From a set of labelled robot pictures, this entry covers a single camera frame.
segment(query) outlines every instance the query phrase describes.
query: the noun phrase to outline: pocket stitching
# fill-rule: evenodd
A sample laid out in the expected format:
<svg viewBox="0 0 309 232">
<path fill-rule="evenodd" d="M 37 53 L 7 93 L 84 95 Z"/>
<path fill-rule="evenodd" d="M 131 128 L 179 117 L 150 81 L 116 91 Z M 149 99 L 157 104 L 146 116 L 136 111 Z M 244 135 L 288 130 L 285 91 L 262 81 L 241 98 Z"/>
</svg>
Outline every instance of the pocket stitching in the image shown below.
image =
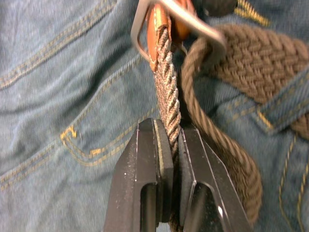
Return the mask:
<svg viewBox="0 0 309 232">
<path fill-rule="evenodd" d="M 291 142 L 290 144 L 290 148 L 287 152 L 287 155 L 286 155 L 286 158 L 285 158 L 285 162 L 284 162 L 284 169 L 283 169 L 283 173 L 282 173 L 282 177 L 281 177 L 281 180 L 280 180 L 280 186 L 279 186 L 279 206 L 280 206 L 280 211 L 281 211 L 281 215 L 283 216 L 283 218 L 285 219 L 285 221 L 287 222 L 289 228 L 291 229 L 291 231 L 294 231 L 292 226 L 291 226 L 291 222 L 289 220 L 289 218 L 287 217 L 286 215 L 286 212 L 283 208 L 283 201 L 282 201 L 282 189 L 283 189 L 283 186 L 284 186 L 284 181 L 285 181 L 285 177 L 286 177 L 286 173 L 287 173 L 287 170 L 288 170 L 288 162 L 290 160 L 290 154 L 294 148 L 294 145 L 296 143 L 296 139 L 297 139 L 297 134 L 294 136 L 294 139 L 293 141 Z"/>
<path fill-rule="evenodd" d="M 25 75 L 26 73 L 32 71 L 33 69 L 35 69 L 38 65 L 40 65 L 41 63 L 45 62 L 47 59 L 49 59 L 50 57 L 52 57 L 55 53 L 57 53 L 57 51 L 59 51 L 60 49 L 62 49 L 63 47 L 65 47 L 68 43 L 70 43 L 71 41 L 73 41 L 75 38 L 81 36 L 84 32 L 86 32 L 87 30 L 89 30 L 92 26 L 94 26 L 94 24 L 106 13 L 108 12 L 115 4 L 116 2 L 113 2 L 112 4 L 104 7 L 103 9 L 101 9 L 100 12 L 98 12 L 97 14 L 95 13 L 96 10 L 98 10 L 101 6 L 103 6 L 103 4 L 106 1 L 101 2 L 99 5 L 97 5 L 94 10 L 92 10 L 91 13 L 89 13 L 88 15 L 86 15 L 85 17 L 83 17 L 80 21 L 78 21 L 76 24 L 72 25 L 69 29 L 65 30 L 64 32 L 60 33 L 58 36 L 56 36 L 48 45 L 46 45 L 44 48 L 42 48 L 37 54 L 35 54 L 33 57 L 31 57 L 29 60 L 27 60 L 26 62 L 24 62 L 23 64 L 19 65 L 18 67 L 16 67 L 14 70 L 10 71 L 7 75 L 0 77 L 0 82 L 3 82 L 0 85 L 0 89 L 3 87 L 8 86 L 9 84 L 11 84 L 12 82 L 14 82 L 15 80 L 17 80 L 18 78 L 20 78 L 21 76 Z M 39 58 L 42 53 L 44 53 L 46 50 L 48 50 L 49 48 L 51 48 L 57 41 L 61 40 L 62 38 L 64 38 L 66 35 L 68 35 L 70 32 L 72 32 L 74 29 L 76 29 L 79 25 L 81 25 L 82 23 L 84 23 L 86 20 L 88 20 L 89 18 L 96 16 L 95 18 L 93 18 L 90 22 L 86 23 L 85 26 L 83 26 L 82 28 L 80 28 L 77 32 L 75 32 L 74 34 L 70 35 L 69 37 L 67 37 L 64 41 L 62 41 L 61 43 L 59 43 L 58 45 L 56 45 L 52 50 L 50 50 L 48 53 L 43 54 L 43 56 L 41 58 Z M 30 65 L 30 67 L 28 67 L 27 69 L 23 70 L 21 73 L 16 73 L 18 71 L 20 71 L 20 69 L 23 69 L 24 67 L 27 67 L 28 65 Z"/>
<path fill-rule="evenodd" d="M 64 133 L 62 133 L 60 135 L 60 139 L 63 143 L 63 145 L 69 149 L 70 153 L 73 155 L 73 157 L 82 165 L 84 166 L 96 166 L 98 164 L 100 164 L 102 161 L 104 161 L 107 157 L 110 157 L 112 155 L 114 155 L 116 152 L 118 152 L 122 146 L 124 144 L 127 144 L 127 141 L 125 141 L 123 144 L 119 145 L 118 147 L 116 147 L 115 149 L 113 149 L 111 152 L 109 152 L 108 154 L 106 154 L 105 156 L 101 157 L 100 159 L 94 161 L 94 162 L 85 162 L 83 160 L 81 160 L 80 158 L 78 158 L 74 152 L 78 152 L 82 157 L 85 157 L 87 159 L 92 159 L 94 157 L 96 157 L 97 155 L 104 153 L 106 148 L 109 148 L 113 145 L 115 145 L 117 142 L 119 142 L 122 138 L 124 138 L 127 134 L 130 133 L 130 131 L 132 131 L 135 126 L 142 122 L 143 120 L 145 120 L 147 117 L 149 117 L 152 113 L 154 113 L 156 110 L 158 109 L 158 106 L 152 108 L 150 111 L 148 111 L 143 117 L 141 117 L 140 119 L 138 119 L 137 123 L 133 123 L 128 129 L 126 129 L 123 133 L 121 133 L 120 135 L 118 135 L 114 140 L 110 141 L 106 146 L 104 146 L 103 148 L 95 148 L 90 150 L 90 153 L 88 155 L 86 155 L 83 151 L 81 151 L 76 145 L 74 145 L 74 143 L 71 141 L 70 137 L 68 136 L 68 133 L 71 132 L 73 137 L 76 137 L 76 132 L 74 131 L 73 127 L 70 127 L 71 130 L 66 130 Z"/>
<path fill-rule="evenodd" d="M 37 159 L 41 158 L 42 156 L 46 155 L 48 152 L 50 152 L 52 149 L 55 148 L 55 144 L 51 144 L 47 149 L 45 149 L 42 153 L 40 153 L 34 160 L 32 160 L 31 162 L 27 163 L 26 165 L 18 168 L 17 170 L 14 170 L 10 173 L 8 173 L 7 175 L 4 175 L 1 177 L 0 180 L 0 184 L 1 184 L 1 191 L 5 190 L 6 188 L 8 188 L 9 186 L 19 182 L 20 180 L 24 179 L 26 176 L 28 176 L 30 173 L 34 172 L 38 167 L 42 166 L 44 163 L 46 163 L 49 159 L 50 159 L 50 155 L 46 156 L 45 158 L 43 158 L 41 161 L 39 161 L 38 163 L 36 163 L 33 167 L 31 167 L 30 169 L 28 169 L 33 163 L 34 161 L 36 161 Z M 24 172 L 23 174 L 17 176 L 19 173 L 21 173 L 23 170 L 26 170 L 26 172 Z"/>
<path fill-rule="evenodd" d="M 304 229 L 304 225 L 303 225 L 302 218 L 301 218 L 301 203 L 303 201 L 303 195 L 304 195 L 304 192 L 305 192 L 305 185 L 306 185 L 306 182 L 307 182 L 308 174 L 309 174 L 309 160 L 308 160 L 308 163 L 306 164 L 305 171 L 302 175 L 302 183 L 301 183 L 301 186 L 300 186 L 300 190 L 299 190 L 299 194 L 298 194 L 298 201 L 297 201 L 297 206 L 296 206 L 296 208 L 297 208 L 297 221 L 298 221 L 298 225 L 299 225 L 302 232 L 304 232 L 305 229 Z"/>
</svg>

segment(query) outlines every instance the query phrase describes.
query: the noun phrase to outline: denim fabric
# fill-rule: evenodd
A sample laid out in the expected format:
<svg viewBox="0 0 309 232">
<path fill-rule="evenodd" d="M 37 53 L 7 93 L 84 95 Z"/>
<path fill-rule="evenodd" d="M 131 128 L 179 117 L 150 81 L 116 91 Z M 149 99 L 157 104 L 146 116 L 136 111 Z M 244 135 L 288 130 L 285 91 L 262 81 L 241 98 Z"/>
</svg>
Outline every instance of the denim fabric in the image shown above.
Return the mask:
<svg viewBox="0 0 309 232">
<path fill-rule="evenodd" d="M 308 1 L 250 3 L 271 21 L 269 28 L 308 42 Z M 1 232 L 103 228 L 117 159 L 136 124 L 159 117 L 153 74 L 130 40 L 137 4 L 137 0 L 1 1 Z M 211 25 L 258 26 L 235 14 L 203 19 Z M 145 33 L 141 39 L 145 44 Z M 306 71 L 295 78 L 305 80 L 305 75 Z M 288 114 L 294 103 L 306 101 L 302 85 L 296 85 L 298 98 L 291 95 L 294 102 L 286 98 L 277 109 L 272 104 L 289 87 L 274 102 L 258 106 L 203 74 L 195 84 L 203 109 L 261 170 L 263 206 L 255 231 L 291 231 L 289 225 L 301 231 L 299 219 L 309 231 L 308 184 L 300 191 L 309 142 L 295 138 L 286 127 L 303 112 L 293 112 L 271 132 L 259 117 L 259 110 L 266 110 L 267 120 L 276 121 L 276 115 Z M 168 226 L 157 231 L 169 231 Z"/>
</svg>

